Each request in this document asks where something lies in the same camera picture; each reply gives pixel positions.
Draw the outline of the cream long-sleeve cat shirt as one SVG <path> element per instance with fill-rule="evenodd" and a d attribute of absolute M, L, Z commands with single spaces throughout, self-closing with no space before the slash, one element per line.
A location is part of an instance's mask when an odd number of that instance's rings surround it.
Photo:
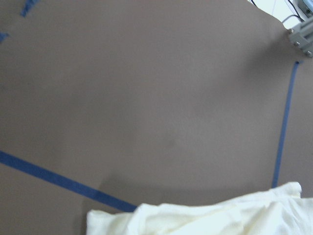
<path fill-rule="evenodd" d="M 141 204 L 134 212 L 87 214 L 89 235 L 310 235 L 313 200 L 298 182 L 209 206 Z"/>

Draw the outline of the aluminium frame post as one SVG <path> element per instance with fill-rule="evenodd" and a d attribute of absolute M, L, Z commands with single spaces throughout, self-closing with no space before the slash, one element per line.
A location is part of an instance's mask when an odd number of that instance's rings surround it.
<path fill-rule="evenodd" d="M 289 42 L 300 49 L 306 56 L 313 57 L 313 19 L 299 23 L 288 29 Z"/>

